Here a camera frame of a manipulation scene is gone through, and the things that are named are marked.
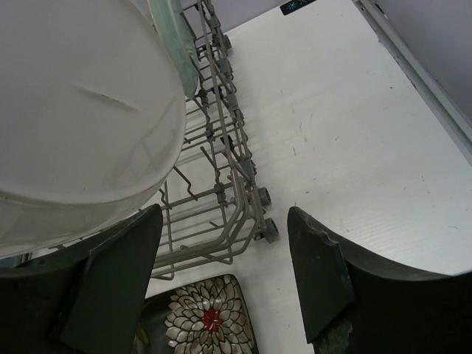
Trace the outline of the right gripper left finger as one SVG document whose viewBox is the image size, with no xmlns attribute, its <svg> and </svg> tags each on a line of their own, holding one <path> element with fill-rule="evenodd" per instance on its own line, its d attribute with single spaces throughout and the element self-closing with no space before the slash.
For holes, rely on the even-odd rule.
<svg viewBox="0 0 472 354">
<path fill-rule="evenodd" d="M 154 204 L 93 237 L 1 269 L 2 353 L 130 353 L 162 236 Z"/>
</svg>

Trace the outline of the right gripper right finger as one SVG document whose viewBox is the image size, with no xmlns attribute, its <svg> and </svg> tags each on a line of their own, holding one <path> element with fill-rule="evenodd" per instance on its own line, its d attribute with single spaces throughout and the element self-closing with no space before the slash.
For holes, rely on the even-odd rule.
<svg viewBox="0 0 472 354">
<path fill-rule="evenodd" d="M 288 240 L 307 343 L 316 353 L 469 353 L 471 274 L 380 256 L 297 206 Z"/>
</svg>

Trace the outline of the black floral square plate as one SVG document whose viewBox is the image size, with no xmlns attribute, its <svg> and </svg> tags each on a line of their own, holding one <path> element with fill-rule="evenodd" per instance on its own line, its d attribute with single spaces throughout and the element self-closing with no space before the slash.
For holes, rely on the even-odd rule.
<svg viewBox="0 0 472 354">
<path fill-rule="evenodd" d="M 145 300 L 132 353 L 258 353 L 243 292 L 232 274 Z"/>
</svg>

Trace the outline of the pale green plate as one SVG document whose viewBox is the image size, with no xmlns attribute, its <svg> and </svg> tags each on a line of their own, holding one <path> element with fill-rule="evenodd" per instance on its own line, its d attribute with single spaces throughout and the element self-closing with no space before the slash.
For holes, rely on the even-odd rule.
<svg viewBox="0 0 472 354">
<path fill-rule="evenodd" d="M 199 86 L 198 56 L 194 37 L 184 19 L 180 1 L 148 1 L 154 26 L 178 71 L 184 94 L 193 98 Z"/>
</svg>

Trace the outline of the right black table label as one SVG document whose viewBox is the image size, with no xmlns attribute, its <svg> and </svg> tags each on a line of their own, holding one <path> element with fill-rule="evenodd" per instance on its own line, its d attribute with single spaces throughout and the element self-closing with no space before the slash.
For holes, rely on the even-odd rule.
<svg viewBox="0 0 472 354">
<path fill-rule="evenodd" d="M 314 3 L 316 0 L 289 0 L 284 4 L 280 5 L 280 10 L 283 15 L 289 15 L 297 10 L 302 9 L 303 7 L 308 6 L 311 3 Z"/>
</svg>

